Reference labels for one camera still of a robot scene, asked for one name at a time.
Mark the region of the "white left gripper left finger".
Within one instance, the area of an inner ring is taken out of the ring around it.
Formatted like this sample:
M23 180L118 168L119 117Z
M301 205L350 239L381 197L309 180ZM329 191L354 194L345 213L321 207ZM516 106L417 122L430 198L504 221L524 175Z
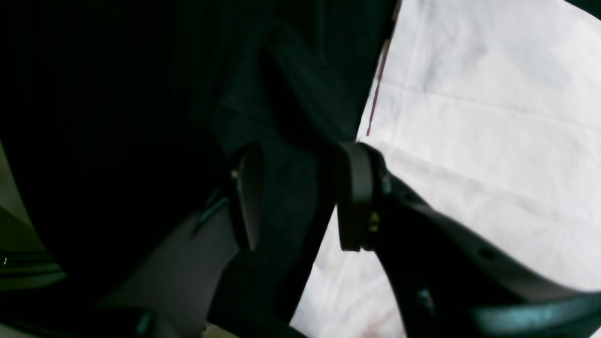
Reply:
M134 244L99 300L96 338L199 338L224 270L260 235L265 159L250 143L185 220Z

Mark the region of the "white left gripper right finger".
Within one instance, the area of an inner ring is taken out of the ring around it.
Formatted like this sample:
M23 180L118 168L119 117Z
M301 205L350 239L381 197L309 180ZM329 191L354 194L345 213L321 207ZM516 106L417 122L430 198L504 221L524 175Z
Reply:
M590 338L599 292L552 282L434 210L394 176L381 152L340 143L341 249L374 252L408 338Z

